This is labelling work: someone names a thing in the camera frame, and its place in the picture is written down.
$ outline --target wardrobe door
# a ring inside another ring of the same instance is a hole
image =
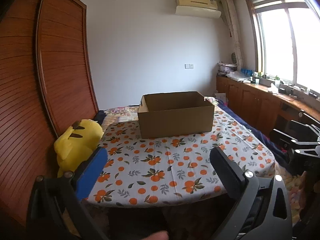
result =
[[[86,51],[85,5],[43,0],[37,35],[44,100],[58,135],[75,121],[92,119],[97,104]]]
[[[0,208],[22,225],[35,177],[57,166],[35,71],[40,1],[15,0],[0,22]]]

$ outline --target white wall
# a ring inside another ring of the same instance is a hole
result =
[[[148,93],[212,95],[217,62],[230,63],[222,19],[175,15],[175,0],[81,0],[99,109],[139,104]],[[184,64],[194,64],[185,69]]]

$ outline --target metal screw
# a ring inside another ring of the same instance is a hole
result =
[[[277,174],[277,175],[275,176],[275,179],[276,179],[277,181],[281,181],[281,180],[282,180],[282,177]]]
[[[246,171],[246,172],[244,173],[244,175],[245,175],[247,178],[252,178],[252,177],[253,177],[252,171]]]
[[[41,182],[44,179],[42,175],[36,177],[36,182]]]
[[[72,171],[66,171],[63,175],[64,175],[66,178],[70,179],[70,178],[73,176],[73,172],[72,172]]]

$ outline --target pikachu plush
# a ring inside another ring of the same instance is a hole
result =
[[[70,126],[55,142],[54,150],[60,166],[58,177],[65,171],[75,171],[86,161],[103,135],[101,126],[90,119],[84,119]]]

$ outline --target window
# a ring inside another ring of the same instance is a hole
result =
[[[304,0],[246,0],[257,71],[320,93],[320,21]]]

